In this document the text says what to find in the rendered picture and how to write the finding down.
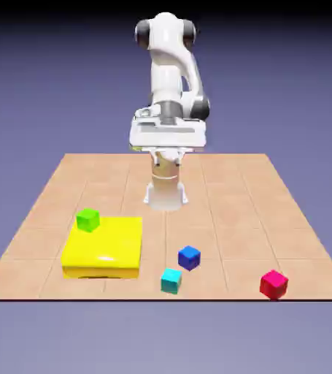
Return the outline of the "large yellow box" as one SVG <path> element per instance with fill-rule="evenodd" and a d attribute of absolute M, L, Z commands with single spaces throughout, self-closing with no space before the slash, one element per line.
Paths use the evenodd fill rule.
<path fill-rule="evenodd" d="M 66 278 L 137 278 L 142 251 L 142 218 L 101 217 L 85 232 L 74 224 L 61 254 Z"/>

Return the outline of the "small cyan cube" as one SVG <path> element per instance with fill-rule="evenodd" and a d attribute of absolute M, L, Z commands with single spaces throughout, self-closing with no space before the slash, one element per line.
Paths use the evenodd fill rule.
<path fill-rule="evenodd" d="M 177 294 L 182 281 L 182 272 L 172 268 L 166 268 L 161 276 L 161 291 Z"/>

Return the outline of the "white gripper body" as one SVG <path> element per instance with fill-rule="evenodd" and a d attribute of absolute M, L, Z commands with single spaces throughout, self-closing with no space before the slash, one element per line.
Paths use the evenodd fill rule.
<path fill-rule="evenodd" d="M 176 118 L 175 124 L 161 124 L 159 117 L 133 118 L 129 134 L 132 148 L 203 148 L 206 123 Z"/>

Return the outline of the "small green cube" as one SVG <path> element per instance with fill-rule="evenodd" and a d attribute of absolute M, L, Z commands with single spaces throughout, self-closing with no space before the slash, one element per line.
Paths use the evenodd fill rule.
<path fill-rule="evenodd" d="M 77 228 L 84 232 L 92 232 L 100 225 L 99 211 L 85 208 L 77 213 Z"/>

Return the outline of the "small blue cube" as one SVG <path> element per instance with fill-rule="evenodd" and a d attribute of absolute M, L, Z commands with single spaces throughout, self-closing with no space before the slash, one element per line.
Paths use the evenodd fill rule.
<path fill-rule="evenodd" d="M 201 252 L 192 247 L 185 246 L 178 252 L 178 265 L 184 269 L 191 271 L 201 263 Z"/>

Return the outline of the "small red cube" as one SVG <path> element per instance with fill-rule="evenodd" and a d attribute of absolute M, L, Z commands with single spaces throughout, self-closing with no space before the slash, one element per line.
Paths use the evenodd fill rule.
<path fill-rule="evenodd" d="M 260 279 L 260 293 L 271 300 L 277 300 L 287 291 L 288 278 L 276 270 L 271 270 Z"/>

